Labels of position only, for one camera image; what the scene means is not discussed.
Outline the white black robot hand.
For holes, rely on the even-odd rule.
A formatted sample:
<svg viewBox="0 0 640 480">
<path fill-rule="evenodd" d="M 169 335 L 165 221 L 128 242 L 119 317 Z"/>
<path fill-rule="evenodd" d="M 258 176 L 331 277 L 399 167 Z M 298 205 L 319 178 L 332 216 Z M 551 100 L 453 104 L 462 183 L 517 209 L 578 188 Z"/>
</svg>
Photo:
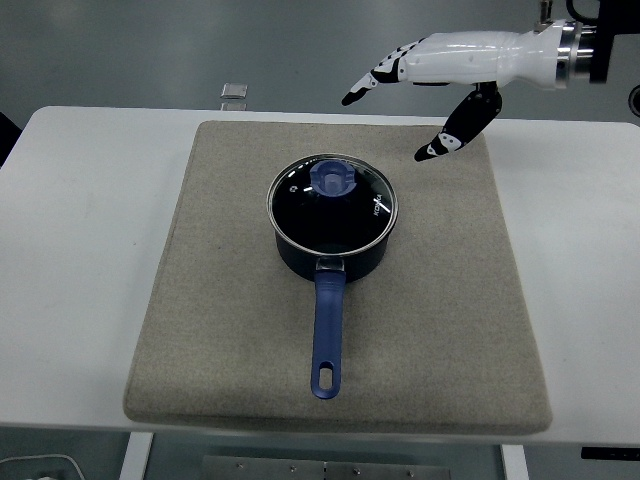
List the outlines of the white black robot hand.
<svg viewBox="0 0 640 480">
<path fill-rule="evenodd" d="M 557 85 L 557 59 L 564 22 L 541 32 L 434 33 L 401 46 L 383 58 L 343 97 L 348 106 L 380 84 L 472 85 L 437 135 L 414 154 L 418 162 L 457 151 L 500 113 L 500 89 L 514 80 L 542 89 Z"/>
</svg>

